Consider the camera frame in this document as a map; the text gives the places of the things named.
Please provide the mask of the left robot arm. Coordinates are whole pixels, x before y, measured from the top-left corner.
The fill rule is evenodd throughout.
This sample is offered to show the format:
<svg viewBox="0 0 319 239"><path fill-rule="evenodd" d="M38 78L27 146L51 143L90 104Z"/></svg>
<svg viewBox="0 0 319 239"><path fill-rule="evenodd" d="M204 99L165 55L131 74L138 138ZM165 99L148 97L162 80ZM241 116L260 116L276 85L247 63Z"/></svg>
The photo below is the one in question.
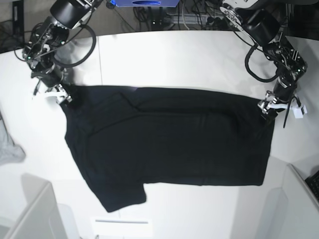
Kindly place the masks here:
<svg viewBox="0 0 319 239"><path fill-rule="evenodd" d="M281 25L267 12L266 0L223 0L220 11L239 31L248 35L253 44L245 57L245 68L249 75L262 83L275 81L272 91L258 103L265 119L274 119L279 112L293 112L302 119L307 114L306 106L296 94L298 80L306 73L308 65L280 31ZM249 66L251 55L261 51L276 66L273 77L257 76Z"/></svg>

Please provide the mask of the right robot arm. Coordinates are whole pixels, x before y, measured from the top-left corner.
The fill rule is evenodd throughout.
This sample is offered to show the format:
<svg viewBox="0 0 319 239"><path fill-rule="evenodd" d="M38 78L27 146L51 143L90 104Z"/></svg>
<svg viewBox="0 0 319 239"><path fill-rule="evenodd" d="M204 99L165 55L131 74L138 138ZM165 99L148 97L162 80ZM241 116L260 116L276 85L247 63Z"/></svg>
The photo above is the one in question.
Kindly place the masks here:
<svg viewBox="0 0 319 239"><path fill-rule="evenodd" d="M50 16L32 30L23 48L22 59L31 69L31 77L43 83L47 87L44 96L56 98L58 104L68 104L74 99L64 80L68 70L85 62L95 49L97 36L88 23L101 3L100 0L57 0L50 8ZM71 42L70 30L76 28L90 33L91 48L81 60L62 63L56 59L56 51Z"/></svg>

